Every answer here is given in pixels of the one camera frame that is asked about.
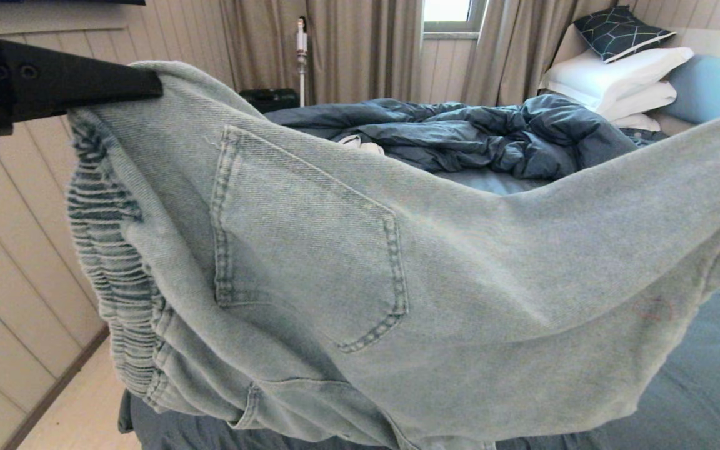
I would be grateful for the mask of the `dark blue white-lined duvet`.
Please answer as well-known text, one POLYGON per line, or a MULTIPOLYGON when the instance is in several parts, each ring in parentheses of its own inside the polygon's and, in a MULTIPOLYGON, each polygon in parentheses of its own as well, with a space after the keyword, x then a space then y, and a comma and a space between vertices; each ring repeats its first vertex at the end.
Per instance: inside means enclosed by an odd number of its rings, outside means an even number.
POLYGON ((488 169, 554 181, 637 149, 605 117, 556 94, 510 106, 373 99, 272 111, 266 117, 334 142, 358 137, 431 173, 488 169))

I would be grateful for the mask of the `narrow beige curtain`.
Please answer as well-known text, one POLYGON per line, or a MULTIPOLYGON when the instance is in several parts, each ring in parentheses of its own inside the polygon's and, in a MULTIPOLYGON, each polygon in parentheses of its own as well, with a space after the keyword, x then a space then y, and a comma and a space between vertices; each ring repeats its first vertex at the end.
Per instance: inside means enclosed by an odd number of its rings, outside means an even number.
POLYGON ((488 0, 462 102, 519 104, 537 94, 563 35, 576 20, 618 0, 488 0))

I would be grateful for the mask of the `black hard suitcase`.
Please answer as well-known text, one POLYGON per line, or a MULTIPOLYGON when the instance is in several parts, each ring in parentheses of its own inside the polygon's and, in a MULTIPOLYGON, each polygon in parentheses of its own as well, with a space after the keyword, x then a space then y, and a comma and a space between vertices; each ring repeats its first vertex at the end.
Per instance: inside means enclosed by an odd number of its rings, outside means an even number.
POLYGON ((263 114, 302 106, 299 94, 289 88, 243 89, 238 94, 263 114))

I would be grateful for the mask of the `medium white pillow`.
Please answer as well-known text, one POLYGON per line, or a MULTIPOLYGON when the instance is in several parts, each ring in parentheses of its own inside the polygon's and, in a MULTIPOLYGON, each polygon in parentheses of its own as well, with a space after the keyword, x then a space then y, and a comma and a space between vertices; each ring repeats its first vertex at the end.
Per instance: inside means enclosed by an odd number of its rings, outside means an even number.
POLYGON ((628 94, 609 104, 598 106, 596 113, 608 121, 624 119, 629 115, 645 113, 662 106, 667 106, 677 99, 677 91, 668 81, 658 81, 644 89, 628 94))

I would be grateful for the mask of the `bed with blue sheet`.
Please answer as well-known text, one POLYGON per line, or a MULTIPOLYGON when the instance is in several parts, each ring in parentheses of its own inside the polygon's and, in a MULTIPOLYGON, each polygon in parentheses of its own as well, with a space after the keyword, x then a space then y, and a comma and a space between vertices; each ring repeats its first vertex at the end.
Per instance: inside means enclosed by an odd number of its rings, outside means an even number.
POLYGON ((303 441, 720 448, 720 168, 628 159, 514 196, 395 164, 300 199, 218 176, 215 277, 129 223, 112 356, 157 412, 303 441))

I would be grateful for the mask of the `small white pillow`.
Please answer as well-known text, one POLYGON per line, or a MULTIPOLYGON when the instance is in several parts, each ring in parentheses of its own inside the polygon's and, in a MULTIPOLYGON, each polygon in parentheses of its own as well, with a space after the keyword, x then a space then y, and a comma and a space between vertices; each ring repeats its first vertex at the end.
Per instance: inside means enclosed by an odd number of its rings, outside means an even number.
POLYGON ((656 119, 652 119, 647 114, 637 113, 620 117, 620 119, 611 120, 612 125, 619 129, 632 129, 658 132, 662 131, 662 126, 656 119))

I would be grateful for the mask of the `light blue denim shorts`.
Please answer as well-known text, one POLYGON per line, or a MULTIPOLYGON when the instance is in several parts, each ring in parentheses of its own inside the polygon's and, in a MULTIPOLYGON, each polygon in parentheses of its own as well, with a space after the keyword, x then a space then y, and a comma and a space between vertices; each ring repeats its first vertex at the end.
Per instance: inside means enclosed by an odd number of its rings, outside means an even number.
POLYGON ((69 111, 78 259, 155 411, 477 450, 634 413, 720 288, 720 119, 497 196, 274 124, 181 62, 69 111))

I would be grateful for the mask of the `white stick vacuum cleaner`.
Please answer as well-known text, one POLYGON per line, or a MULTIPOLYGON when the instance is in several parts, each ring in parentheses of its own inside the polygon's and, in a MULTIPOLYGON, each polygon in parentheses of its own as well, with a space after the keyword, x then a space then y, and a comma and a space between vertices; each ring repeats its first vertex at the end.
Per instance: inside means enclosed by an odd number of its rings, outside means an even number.
POLYGON ((299 106, 306 105, 306 80, 308 80, 308 20, 299 16, 296 33, 299 106))

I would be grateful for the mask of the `window with grey frame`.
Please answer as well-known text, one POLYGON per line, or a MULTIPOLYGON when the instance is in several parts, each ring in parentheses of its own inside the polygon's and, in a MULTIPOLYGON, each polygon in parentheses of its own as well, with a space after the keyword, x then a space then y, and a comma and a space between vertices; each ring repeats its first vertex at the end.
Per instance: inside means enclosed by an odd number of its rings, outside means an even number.
POLYGON ((424 0, 426 33, 476 33, 480 31, 489 0, 424 0))

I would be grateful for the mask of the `large white pillow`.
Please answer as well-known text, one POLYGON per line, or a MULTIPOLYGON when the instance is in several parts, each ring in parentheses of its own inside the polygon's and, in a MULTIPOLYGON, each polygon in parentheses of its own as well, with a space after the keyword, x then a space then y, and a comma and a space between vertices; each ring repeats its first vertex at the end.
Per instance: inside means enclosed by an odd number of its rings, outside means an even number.
POLYGON ((543 75, 539 89, 548 89, 600 110, 663 79, 694 57, 688 47, 647 49, 605 63, 588 51, 557 63, 543 75))

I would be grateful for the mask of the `light blue headboard pad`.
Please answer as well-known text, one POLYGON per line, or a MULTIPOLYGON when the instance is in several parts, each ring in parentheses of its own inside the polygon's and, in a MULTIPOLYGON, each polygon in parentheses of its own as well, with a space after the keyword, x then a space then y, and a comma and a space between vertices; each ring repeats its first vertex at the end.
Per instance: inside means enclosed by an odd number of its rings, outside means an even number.
POLYGON ((695 55, 668 77, 677 97, 659 111, 691 124, 720 118, 720 57, 695 55))

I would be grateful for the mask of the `wide beige curtain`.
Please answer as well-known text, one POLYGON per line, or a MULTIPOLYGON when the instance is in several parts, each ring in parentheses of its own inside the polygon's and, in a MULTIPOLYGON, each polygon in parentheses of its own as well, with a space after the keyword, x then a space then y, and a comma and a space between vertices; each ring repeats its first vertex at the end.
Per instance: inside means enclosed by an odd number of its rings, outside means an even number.
POLYGON ((420 92, 424 0, 221 0, 232 86, 297 89, 297 21, 307 20, 306 102, 420 92))

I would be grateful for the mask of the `dark geometric patterned cushion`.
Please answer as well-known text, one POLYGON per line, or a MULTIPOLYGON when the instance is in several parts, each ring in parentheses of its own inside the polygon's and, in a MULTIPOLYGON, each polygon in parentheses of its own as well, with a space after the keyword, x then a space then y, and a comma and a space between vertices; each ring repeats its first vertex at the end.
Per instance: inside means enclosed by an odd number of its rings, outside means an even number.
POLYGON ((609 64, 660 45, 677 33, 635 17, 628 6, 614 6, 580 17, 572 25, 589 48, 609 64))

